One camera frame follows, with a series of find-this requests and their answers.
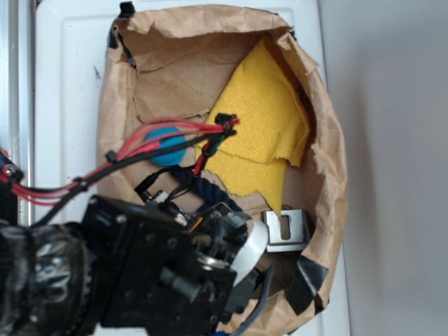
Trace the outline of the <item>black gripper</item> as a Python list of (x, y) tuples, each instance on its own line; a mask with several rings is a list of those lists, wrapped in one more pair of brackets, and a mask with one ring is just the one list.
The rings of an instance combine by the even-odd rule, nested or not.
[(244, 312), (268, 243), (264, 223), (224, 204), (182, 223), (155, 202), (95, 196), (81, 229), (94, 256), (86, 333), (97, 326), (213, 333)]

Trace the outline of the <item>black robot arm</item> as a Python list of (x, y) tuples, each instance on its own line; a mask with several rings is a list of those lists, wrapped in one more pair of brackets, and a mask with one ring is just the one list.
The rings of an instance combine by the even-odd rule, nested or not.
[(211, 335), (267, 303), (275, 271), (257, 267), (267, 228), (220, 202), (199, 213), (93, 197), (80, 223), (1, 227), (1, 334), (91, 335), (97, 326), (149, 335)]

